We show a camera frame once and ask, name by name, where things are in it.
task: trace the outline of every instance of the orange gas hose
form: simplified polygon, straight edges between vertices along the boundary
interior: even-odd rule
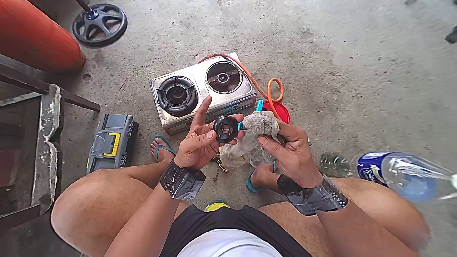
[[[207,56],[203,59],[201,59],[200,61],[198,61],[198,63],[201,63],[202,61],[204,60],[207,60],[209,58],[213,58],[213,57],[216,57],[216,56],[223,56],[223,57],[226,57],[226,58],[229,58],[230,60],[234,61],[236,64],[238,64],[238,66],[240,66],[243,71],[246,73],[246,75],[248,76],[249,80],[252,82],[252,84],[254,84],[254,86],[257,88],[257,90],[259,91],[259,93],[265,97],[265,99],[268,99],[268,102],[270,103],[270,106],[271,106],[271,109],[273,111],[273,114],[275,115],[276,118],[280,119],[281,118],[279,117],[278,113],[276,112],[276,109],[275,109],[275,106],[273,105],[274,102],[279,102],[282,100],[282,97],[284,96],[284,89],[282,87],[282,83],[281,81],[279,81],[279,79],[277,78],[272,78],[270,80],[270,82],[268,82],[268,86],[267,86],[267,94],[266,95],[263,90],[260,88],[259,84],[257,83],[257,81],[255,81],[254,77],[251,75],[251,73],[248,71],[248,69],[242,65],[238,60],[236,60],[235,58],[232,58],[231,56],[229,56],[228,54],[212,54],[210,56]],[[279,86],[279,90],[280,90],[280,94],[279,94],[279,97],[278,99],[272,99],[271,97],[271,84],[274,82],[276,82]]]

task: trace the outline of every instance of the hand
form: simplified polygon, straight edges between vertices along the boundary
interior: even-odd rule
[[[213,130],[214,122],[205,124],[205,115],[210,104],[211,96],[207,96],[195,113],[189,134],[179,144],[175,164],[181,168],[191,167],[200,170],[219,152],[219,146],[224,145],[216,141],[216,131]],[[241,122],[244,118],[240,113],[234,114],[232,117],[237,122]],[[244,131],[240,130],[237,138],[242,137],[244,137]],[[236,139],[229,142],[231,145],[236,143]]]
[[[276,165],[282,173],[303,188],[313,188],[322,183],[322,175],[314,165],[306,132],[297,126],[278,121],[279,132],[286,143],[281,146],[275,140],[259,136],[259,144],[276,157]]]

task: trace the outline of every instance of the foot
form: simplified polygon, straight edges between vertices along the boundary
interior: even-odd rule
[[[159,162],[166,161],[166,162],[170,163],[174,157],[173,153],[168,150],[165,150],[163,148],[157,148],[158,145],[167,146],[167,144],[162,139],[156,138],[155,141],[152,142],[152,144],[151,144],[152,159],[154,159],[155,152],[157,151],[157,149],[160,149],[158,156],[157,156],[157,159],[159,160]]]
[[[268,187],[277,185],[279,174],[273,173],[273,165],[260,163],[251,175],[251,183],[254,187]]]

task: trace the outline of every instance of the yellow shoe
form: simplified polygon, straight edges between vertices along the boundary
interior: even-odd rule
[[[230,205],[227,202],[225,202],[224,200],[218,199],[218,200],[214,200],[214,201],[210,202],[206,206],[205,212],[215,211],[215,210],[219,209],[220,207],[227,207],[227,208],[231,209]]]

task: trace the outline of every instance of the blue tool handle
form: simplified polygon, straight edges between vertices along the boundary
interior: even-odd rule
[[[257,101],[257,106],[255,107],[255,111],[256,112],[261,112],[262,111],[262,107],[263,107],[263,100],[259,99]]]
[[[257,106],[255,107],[255,111],[256,112],[261,112],[262,108],[263,108],[263,100],[259,99],[257,101]],[[242,122],[238,123],[238,130],[245,130]]]

